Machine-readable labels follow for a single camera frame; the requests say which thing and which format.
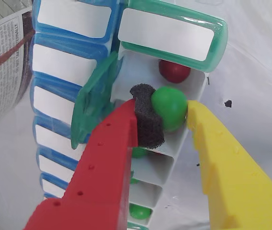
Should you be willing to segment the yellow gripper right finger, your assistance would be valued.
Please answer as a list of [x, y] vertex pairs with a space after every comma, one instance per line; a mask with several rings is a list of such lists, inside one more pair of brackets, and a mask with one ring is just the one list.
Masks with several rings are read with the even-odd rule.
[[213, 230], [272, 230], [272, 180], [203, 104], [188, 101]]

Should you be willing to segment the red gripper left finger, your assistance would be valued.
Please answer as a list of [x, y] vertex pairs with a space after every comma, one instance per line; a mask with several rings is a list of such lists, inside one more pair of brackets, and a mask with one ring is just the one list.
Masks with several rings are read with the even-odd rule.
[[27, 230], [125, 230], [134, 147], [164, 143], [162, 119], [151, 103], [154, 88], [138, 84], [132, 99], [93, 130], [62, 198], [39, 204]]

